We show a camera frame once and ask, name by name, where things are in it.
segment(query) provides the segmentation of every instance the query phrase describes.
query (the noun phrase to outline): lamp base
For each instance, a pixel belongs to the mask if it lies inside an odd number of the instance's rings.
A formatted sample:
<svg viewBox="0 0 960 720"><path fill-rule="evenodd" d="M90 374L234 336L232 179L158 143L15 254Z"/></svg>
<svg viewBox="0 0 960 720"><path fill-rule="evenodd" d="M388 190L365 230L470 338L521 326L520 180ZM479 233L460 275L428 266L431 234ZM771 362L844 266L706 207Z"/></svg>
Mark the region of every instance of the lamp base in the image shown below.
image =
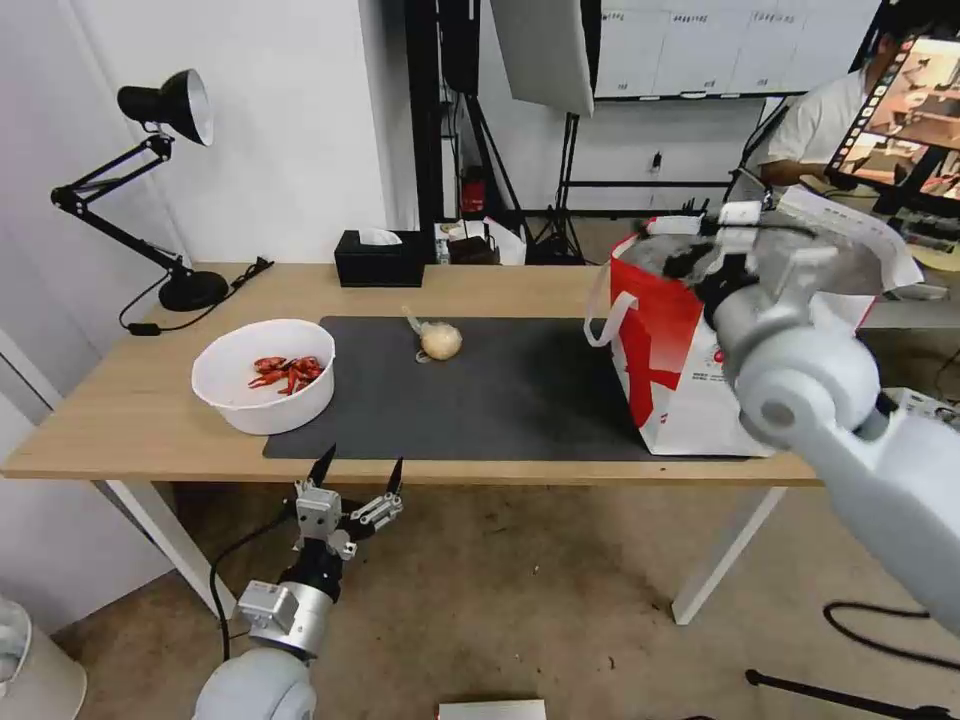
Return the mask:
<svg viewBox="0 0 960 720"><path fill-rule="evenodd" d="M202 310L222 302L229 291L227 281L215 272L177 274L160 288L160 304L174 312Z"/></svg>

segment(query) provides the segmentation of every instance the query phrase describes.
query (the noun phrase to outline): bag handle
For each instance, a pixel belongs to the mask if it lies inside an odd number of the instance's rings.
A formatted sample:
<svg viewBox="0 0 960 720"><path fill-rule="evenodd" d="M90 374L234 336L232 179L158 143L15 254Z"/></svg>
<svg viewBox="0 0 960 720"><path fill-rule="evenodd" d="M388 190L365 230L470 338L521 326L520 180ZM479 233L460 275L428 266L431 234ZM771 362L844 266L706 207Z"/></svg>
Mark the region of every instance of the bag handle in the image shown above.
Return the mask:
<svg viewBox="0 0 960 720"><path fill-rule="evenodd" d="M603 281L609 272L610 261L608 260L603 264L603 267L597 274L597 279L594 280L593 287L590 288L590 295L587 298L587 315L583 320L583 334L591 347L604 347L609 345L610 341L620 332L620 326L623 324L623 318L627 315L627 310L637 308L637 298L628 292L620 293L614 301L613 307L610 308L610 314L607 316L607 321L603 325L603 330L600 331L600 337L594 337L590 323L593 322L597 315L597 302L600 298L600 291L603 289Z"/></svg>

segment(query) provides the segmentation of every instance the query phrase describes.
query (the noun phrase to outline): black tissue box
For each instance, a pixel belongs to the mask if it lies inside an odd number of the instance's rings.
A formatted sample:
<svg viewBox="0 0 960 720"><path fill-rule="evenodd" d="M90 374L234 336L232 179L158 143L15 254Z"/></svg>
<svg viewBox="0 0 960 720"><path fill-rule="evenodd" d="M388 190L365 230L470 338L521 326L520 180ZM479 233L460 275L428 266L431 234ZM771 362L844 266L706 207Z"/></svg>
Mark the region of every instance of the black tissue box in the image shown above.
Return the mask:
<svg viewBox="0 0 960 720"><path fill-rule="evenodd" d="M333 251L340 287L420 287L426 264L423 234L394 231L400 245L361 245L357 230L344 230Z"/></svg>

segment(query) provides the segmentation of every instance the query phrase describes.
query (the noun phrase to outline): trash can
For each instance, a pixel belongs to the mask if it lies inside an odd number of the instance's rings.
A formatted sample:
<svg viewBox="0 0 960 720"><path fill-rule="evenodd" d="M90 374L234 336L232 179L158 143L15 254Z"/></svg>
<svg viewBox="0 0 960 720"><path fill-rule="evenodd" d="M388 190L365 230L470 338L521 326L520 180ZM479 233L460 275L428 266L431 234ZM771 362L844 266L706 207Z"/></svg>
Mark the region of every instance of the trash can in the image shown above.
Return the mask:
<svg viewBox="0 0 960 720"><path fill-rule="evenodd" d="M74 720L87 693L86 671L34 626L26 610L9 601L2 604L6 619L0 618L0 630L9 631L8 640L13 635L10 612L15 608L25 642L13 676L0 683L0 720Z"/></svg>

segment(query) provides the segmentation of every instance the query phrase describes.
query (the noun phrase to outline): lamp shade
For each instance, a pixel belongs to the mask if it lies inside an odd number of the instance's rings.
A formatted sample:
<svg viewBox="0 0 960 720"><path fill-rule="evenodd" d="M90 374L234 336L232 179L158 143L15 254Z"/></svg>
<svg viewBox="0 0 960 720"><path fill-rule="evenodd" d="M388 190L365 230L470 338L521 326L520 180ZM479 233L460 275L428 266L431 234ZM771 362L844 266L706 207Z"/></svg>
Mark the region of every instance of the lamp shade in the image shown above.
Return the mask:
<svg viewBox="0 0 960 720"><path fill-rule="evenodd" d="M164 123L200 145L213 144L213 108L196 70L181 70L159 88L125 85L120 110L139 123Z"/></svg>

